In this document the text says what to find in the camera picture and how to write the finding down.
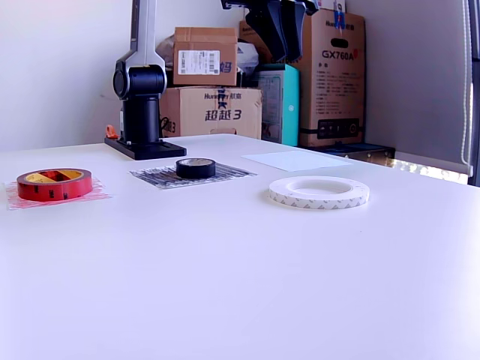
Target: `cardboard box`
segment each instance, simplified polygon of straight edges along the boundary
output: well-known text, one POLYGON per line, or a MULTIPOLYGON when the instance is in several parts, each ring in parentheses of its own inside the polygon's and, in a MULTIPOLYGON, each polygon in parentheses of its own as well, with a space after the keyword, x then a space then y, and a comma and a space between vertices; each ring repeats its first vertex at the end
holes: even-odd
POLYGON ((262 140, 299 144, 300 73, 285 64, 264 65, 253 75, 263 95, 262 140))
MULTIPOLYGON (((319 6, 320 9, 333 11, 338 10, 346 12, 347 9, 345 0, 319 0, 319 6)), ((260 36, 247 24, 245 20, 242 20, 240 22, 240 26, 238 29, 238 38, 255 45, 256 51, 259 54, 260 64, 271 64, 272 62, 274 62, 269 47, 266 46, 265 42, 263 42, 260 36)))
MULTIPOLYGON (((241 38, 245 32, 241 27, 241 38)), ((291 64, 301 77, 300 145, 360 143, 365 132, 364 18, 346 13, 340 30, 334 12, 320 10, 305 18, 303 35, 303 57, 291 64)), ((253 29, 248 37, 260 52, 264 44, 253 29)), ((266 56, 271 62, 272 56, 266 56)))
POLYGON ((234 28, 176 28, 173 83, 235 86, 237 43, 234 28))
POLYGON ((262 92, 256 88, 168 88, 160 99, 165 137, 262 136, 262 92))

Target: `double-sided tape roll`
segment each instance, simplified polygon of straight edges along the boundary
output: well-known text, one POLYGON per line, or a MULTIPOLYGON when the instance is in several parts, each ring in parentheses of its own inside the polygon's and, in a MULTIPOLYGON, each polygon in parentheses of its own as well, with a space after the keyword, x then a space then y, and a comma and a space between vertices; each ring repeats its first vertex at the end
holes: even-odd
POLYGON ((337 210, 366 204, 370 189, 348 178, 300 176, 272 182, 270 198, 294 208, 337 210))
POLYGON ((29 172, 16 180, 18 195, 31 201, 59 201, 82 197, 93 190, 92 173, 82 169, 29 172))
POLYGON ((208 179, 215 176, 217 164, 209 159, 184 159, 177 161, 177 176, 183 179, 208 179))

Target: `box label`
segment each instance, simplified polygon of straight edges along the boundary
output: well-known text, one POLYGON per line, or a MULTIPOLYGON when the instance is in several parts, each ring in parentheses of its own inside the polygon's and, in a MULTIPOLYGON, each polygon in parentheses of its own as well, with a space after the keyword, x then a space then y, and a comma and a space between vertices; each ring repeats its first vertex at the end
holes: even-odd
POLYGON ((220 51, 178 51, 178 75, 220 75, 220 51))

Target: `white paper sheet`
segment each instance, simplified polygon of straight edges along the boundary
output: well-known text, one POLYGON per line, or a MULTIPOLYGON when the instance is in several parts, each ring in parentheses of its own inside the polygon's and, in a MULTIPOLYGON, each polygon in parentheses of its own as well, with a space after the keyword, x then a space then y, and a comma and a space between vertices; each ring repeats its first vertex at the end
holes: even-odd
POLYGON ((311 154, 306 151, 273 152, 270 154, 244 155, 242 157, 289 172, 351 165, 346 161, 321 154, 311 154))

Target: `red tape roll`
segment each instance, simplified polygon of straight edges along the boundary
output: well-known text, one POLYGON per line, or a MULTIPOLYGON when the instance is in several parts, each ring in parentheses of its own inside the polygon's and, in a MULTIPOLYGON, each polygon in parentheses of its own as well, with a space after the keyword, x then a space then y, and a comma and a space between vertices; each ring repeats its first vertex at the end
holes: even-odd
POLYGON ((92 173, 82 169, 29 172, 16 180, 18 195, 31 201, 59 201, 82 197, 93 190, 92 173))

